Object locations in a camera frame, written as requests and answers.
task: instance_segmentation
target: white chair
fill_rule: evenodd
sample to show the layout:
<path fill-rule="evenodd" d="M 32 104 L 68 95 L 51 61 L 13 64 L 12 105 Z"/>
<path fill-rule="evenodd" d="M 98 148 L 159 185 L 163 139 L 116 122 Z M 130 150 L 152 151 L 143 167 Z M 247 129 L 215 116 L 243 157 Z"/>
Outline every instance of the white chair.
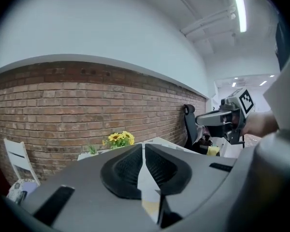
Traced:
<path fill-rule="evenodd" d="M 17 143 L 17 142 L 7 140 L 6 138 L 4 138 L 3 140 L 4 140 L 5 148 L 8 153 L 11 165 L 18 179 L 20 180 L 21 177 L 16 166 L 22 169 L 29 170 L 34 180 L 36 181 L 37 185 L 39 186 L 41 183 L 32 168 L 32 165 L 27 155 L 24 142 Z"/>

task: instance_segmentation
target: brick wall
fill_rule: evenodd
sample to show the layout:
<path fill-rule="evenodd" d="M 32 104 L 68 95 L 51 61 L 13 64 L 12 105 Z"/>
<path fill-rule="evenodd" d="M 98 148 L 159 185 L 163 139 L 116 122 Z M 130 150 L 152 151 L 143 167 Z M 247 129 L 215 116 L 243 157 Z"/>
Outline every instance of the brick wall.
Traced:
<path fill-rule="evenodd" d="M 53 62 L 0 74 L 0 167 L 16 176 L 3 138 L 25 142 L 43 181 L 77 159 L 85 145 L 127 130 L 135 141 L 162 137 L 183 145 L 182 105 L 205 112 L 205 98 L 182 87 L 121 68 Z"/>

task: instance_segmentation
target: ceiling light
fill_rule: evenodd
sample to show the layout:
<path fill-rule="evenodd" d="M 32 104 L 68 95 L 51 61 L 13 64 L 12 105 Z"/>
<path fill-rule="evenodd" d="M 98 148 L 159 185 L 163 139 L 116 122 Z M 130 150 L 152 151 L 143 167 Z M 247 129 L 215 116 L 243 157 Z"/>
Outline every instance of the ceiling light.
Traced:
<path fill-rule="evenodd" d="M 235 0 L 236 7 L 238 12 L 238 17 L 240 20 L 240 32 L 246 32 L 247 24 L 246 24 L 246 10 L 244 0 Z"/>

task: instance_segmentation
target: person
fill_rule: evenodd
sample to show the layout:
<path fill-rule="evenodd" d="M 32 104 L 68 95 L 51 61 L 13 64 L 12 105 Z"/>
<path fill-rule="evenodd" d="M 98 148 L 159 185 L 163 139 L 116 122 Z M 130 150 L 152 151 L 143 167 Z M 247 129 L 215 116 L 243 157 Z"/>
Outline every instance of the person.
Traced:
<path fill-rule="evenodd" d="M 251 134 L 257 137 L 264 137 L 278 129 L 279 127 L 272 111 L 264 113 L 253 112 L 248 116 L 241 135 Z"/>

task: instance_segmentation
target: chair backrest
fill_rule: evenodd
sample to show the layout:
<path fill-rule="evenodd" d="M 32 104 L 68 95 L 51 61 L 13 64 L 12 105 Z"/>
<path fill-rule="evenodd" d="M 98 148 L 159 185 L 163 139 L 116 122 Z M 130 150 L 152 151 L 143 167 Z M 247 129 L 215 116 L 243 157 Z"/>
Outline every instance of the chair backrest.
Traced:
<path fill-rule="evenodd" d="M 193 143 L 198 138 L 197 125 L 195 123 L 195 116 L 194 116 L 195 108 L 193 105 L 185 104 L 184 110 L 185 110 L 184 121 L 185 121 L 187 135 L 188 135 L 188 139 L 184 147 L 187 149 L 191 149 Z"/>
<path fill-rule="evenodd" d="M 6 138 L 4 138 L 3 140 L 5 144 L 5 149 L 10 159 L 10 163 L 14 169 L 15 174 L 17 175 L 17 178 L 21 179 L 16 166 L 30 171 L 34 180 L 37 182 L 38 185 L 40 185 L 41 183 L 37 175 L 35 174 L 32 165 L 30 163 L 30 160 L 28 158 L 24 142 L 17 143 L 7 140 Z"/>

